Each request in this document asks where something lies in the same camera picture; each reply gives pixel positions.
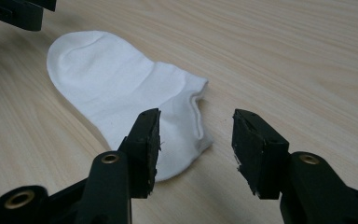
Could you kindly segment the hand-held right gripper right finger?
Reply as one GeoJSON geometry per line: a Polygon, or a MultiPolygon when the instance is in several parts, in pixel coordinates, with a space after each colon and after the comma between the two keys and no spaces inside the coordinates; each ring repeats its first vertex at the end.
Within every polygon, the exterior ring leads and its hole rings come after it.
{"type": "Polygon", "coordinates": [[[358,224],[358,190],[322,157],[289,142],[256,113],[237,109],[231,145],[239,172],[261,200],[278,200],[284,224],[358,224]]]}

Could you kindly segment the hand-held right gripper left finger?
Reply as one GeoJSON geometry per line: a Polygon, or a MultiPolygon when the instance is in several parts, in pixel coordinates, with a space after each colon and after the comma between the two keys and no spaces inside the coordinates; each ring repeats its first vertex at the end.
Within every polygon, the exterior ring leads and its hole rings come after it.
{"type": "Polygon", "coordinates": [[[75,224],[131,224],[131,200],[153,190],[158,152],[160,111],[142,112],[118,150],[98,155],[76,212],[75,224]]]}

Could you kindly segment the white ankle sock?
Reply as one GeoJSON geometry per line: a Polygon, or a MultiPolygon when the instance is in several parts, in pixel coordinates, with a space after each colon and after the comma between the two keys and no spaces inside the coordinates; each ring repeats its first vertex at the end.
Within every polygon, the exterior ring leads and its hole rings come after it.
{"type": "Polygon", "coordinates": [[[157,181],[182,173],[213,143],[198,107],[208,80],[170,63],[153,62],[116,35],[63,35],[48,50],[47,69],[55,88],[113,150],[141,112],[161,111],[157,181]]]}

